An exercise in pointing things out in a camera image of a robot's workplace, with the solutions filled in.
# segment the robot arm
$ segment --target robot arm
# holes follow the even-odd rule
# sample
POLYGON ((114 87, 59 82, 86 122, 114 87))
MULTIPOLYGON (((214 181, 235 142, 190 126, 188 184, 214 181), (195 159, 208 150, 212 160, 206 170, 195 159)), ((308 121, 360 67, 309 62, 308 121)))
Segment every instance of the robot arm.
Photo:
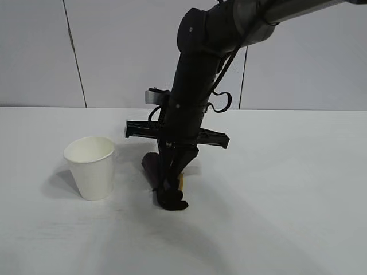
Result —
MULTIPOLYGON (((198 154, 198 144, 226 148, 226 134, 201 128, 211 93, 241 47, 266 40, 288 19, 345 2, 343 0, 227 0, 208 11, 191 9, 178 29, 181 52, 171 91, 149 89, 161 109, 158 121, 127 121, 126 137, 157 139, 159 154, 148 153, 143 167, 167 210, 188 207, 180 174, 198 154)), ((366 4, 367 0, 347 0, 366 4)))

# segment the table surface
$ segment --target table surface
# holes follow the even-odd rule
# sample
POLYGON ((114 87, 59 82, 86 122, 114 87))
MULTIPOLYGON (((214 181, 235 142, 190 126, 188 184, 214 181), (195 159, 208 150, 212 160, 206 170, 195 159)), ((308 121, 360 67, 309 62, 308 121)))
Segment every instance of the table surface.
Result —
POLYGON ((0 274, 367 274, 367 112, 229 111, 185 169, 190 207, 152 203, 123 137, 144 109, 0 108, 0 274), (80 198, 63 149, 116 144, 115 189, 80 198))

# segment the paper cup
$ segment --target paper cup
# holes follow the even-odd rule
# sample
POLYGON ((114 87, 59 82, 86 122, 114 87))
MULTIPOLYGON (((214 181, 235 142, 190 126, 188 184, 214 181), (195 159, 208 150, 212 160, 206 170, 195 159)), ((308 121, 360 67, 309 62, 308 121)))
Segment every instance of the paper cup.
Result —
POLYGON ((81 196, 89 201, 103 199, 113 189, 114 143, 105 137, 85 137, 64 151, 81 196))

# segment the yellow object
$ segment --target yellow object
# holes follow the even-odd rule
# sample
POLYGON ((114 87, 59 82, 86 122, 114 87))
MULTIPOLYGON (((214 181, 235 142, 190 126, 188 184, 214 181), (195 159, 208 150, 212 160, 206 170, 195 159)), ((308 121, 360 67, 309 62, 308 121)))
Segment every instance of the yellow object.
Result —
POLYGON ((178 186, 178 189, 179 189, 179 191, 182 191, 182 189, 184 188, 184 175, 183 175, 183 173, 181 173, 181 174, 178 176, 178 179, 179 179, 179 186, 178 186))

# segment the cable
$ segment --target cable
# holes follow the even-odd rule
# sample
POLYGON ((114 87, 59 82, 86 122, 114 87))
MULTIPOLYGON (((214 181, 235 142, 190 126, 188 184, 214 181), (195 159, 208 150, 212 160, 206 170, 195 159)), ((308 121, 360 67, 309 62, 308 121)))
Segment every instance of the cable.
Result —
POLYGON ((217 93, 217 92, 213 91, 213 94, 216 95, 216 96, 221 96, 221 95, 227 95, 228 96, 227 105, 222 110, 216 110, 214 105, 211 102, 208 102, 208 107, 212 106, 213 111, 215 111, 215 113, 224 113, 225 111, 227 111, 229 109, 229 107, 231 107, 232 95, 230 93, 228 93, 228 92, 217 93))
POLYGON ((240 48, 242 47, 243 42, 246 41, 246 39, 248 38, 248 36, 250 35, 252 29, 256 26, 257 21, 259 19, 264 18, 266 11, 276 2, 277 0, 269 0, 267 1, 264 5, 259 6, 259 12, 257 13, 256 16, 254 16, 254 18, 249 22, 246 31, 244 32, 244 34, 241 37, 240 42, 237 44, 237 46, 234 48, 231 56, 229 57, 228 61, 225 63, 221 73, 219 74, 219 76, 217 77, 217 79, 215 80, 214 84, 212 85, 212 87, 208 90, 208 92, 205 94, 205 96, 200 100, 200 102, 203 102, 207 97, 209 97, 214 90, 218 87, 219 83, 222 81, 224 75, 226 74, 226 72, 228 71, 229 66, 231 65, 232 61, 235 59, 237 53, 239 52, 240 48))
POLYGON ((148 117, 148 121, 151 121, 151 119, 153 118, 153 115, 156 113, 156 111, 158 111, 159 109, 161 109, 162 106, 157 106, 153 109, 153 111, 151 111, 151 113, 149 114, 149 117, 148 117))

